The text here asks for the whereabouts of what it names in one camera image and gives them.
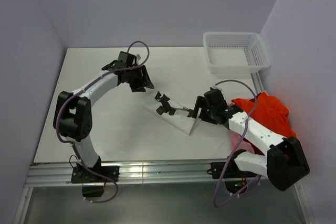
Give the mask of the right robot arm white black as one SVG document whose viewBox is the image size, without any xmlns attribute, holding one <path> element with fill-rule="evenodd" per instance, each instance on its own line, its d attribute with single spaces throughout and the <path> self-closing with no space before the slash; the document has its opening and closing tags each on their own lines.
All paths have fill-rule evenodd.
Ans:
<svg viewBox="0 0 336 224">
<path fill-rule="evenodd" d="M 260 175 L 268 178 L 278 190 L 285 191 L 310 173 L 302 145 L 296 137 L 275 133 L 250 118 L 239 106 L 228 105 L 219 89 L 210 89 L 197 97 L 191 116 L 226 127 L 261 152 L 233 150 L 225 162 L 211 166 L 209 172 L 214 178 Z"/>
</svg>

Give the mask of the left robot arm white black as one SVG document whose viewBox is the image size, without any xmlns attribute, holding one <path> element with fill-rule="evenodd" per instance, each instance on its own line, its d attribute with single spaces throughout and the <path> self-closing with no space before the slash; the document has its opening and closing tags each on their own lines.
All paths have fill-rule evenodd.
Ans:
<svg viewBox="0 0 336 224">
<path fill-rule="evenodd" d="M 153 89 L 144 63 L 139 56 L 121 51 L 116 60 L 102 67 L 98 75 L 84 86 L 72 92 L 58 95 L 53 127 L 62 143 L 69 143 L 77 158 L 76 175 L 91 182 L 100 178 L 101 158 L 90 139 L 92 130 L 92 107 L 107 92 L 120 84 L 127 83 L 132 92 Z"/>
</svg>

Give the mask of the white plastic basket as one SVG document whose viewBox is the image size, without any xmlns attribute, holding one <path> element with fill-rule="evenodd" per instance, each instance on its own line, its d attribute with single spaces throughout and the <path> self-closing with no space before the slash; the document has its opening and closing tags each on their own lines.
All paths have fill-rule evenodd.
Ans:
<svg viewBox="0 0 336 224">
<path fill-rule="evenodd" d="M 257 33 L 206 32 L 203 47 L 213 74 L 257 73 L 270 67 L 266 46 Z"/>
</svg>

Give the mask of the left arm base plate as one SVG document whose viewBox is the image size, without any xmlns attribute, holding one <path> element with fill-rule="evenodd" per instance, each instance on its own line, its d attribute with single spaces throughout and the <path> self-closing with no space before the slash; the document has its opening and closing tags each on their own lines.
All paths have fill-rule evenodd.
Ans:
<svg viewBox="0 0 336 224">
<path fill-rule="evenodd" d="M 95 170 L 95 173 L 101 174 L 117 182 L 119 178 L 119 168 L 119 166 L 101 166 L 98 170 Z M 90 173 L 81 166 L 76 166 L 72 171 L 70 181 L 72 184 L 87 184 L 103 183 L 106 179 Z"/>
</svg>

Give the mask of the white t shirt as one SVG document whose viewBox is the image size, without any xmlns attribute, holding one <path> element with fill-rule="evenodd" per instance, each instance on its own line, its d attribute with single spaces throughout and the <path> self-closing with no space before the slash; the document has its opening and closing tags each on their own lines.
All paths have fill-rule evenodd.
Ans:
<svg viewBox="0 0 336 224">
<path fill-rule="evenodd" d="M 161 105 L 159 102 L 157 102 L 154 97 L 156 95 L 156 93 L 159 90 L 155 90 L 153 92 L 150 92 L 147 96 L 145 96 L 143 98 L 143 101 L 141 103 L 142 107 L 149 113 L 151 113 L 153 116 L 156 116 L 157 118 L 163 120 L 165 123 L 173 126 L 174 128 L 180 130 L 181 132 L 190 135 L 192 130 L 195 129 L 201 122 L 200 119 L 194 119 L 194 118 L 188 118 L 186 116 L 183 115 L 174 115 L 174 116 L 170 116 L 166 113 L 164 113 L 163 115 L 159 115 L 156 112 L 156 109 Z M 165 94 L 166 96 L 168 96 L 169 98 L 172 99 L 172 101 L 170 101 L 171 106 L 173 107 L 177 107 L 177 108 L 181 108 L 184 105 L 182 105 L 181 103 L 177 102 L 176 100 L 173 99 L 172 95 L 170 93 L 164 93 L 164 92 L 160 92 L 161 94 Z"/>
</svg>

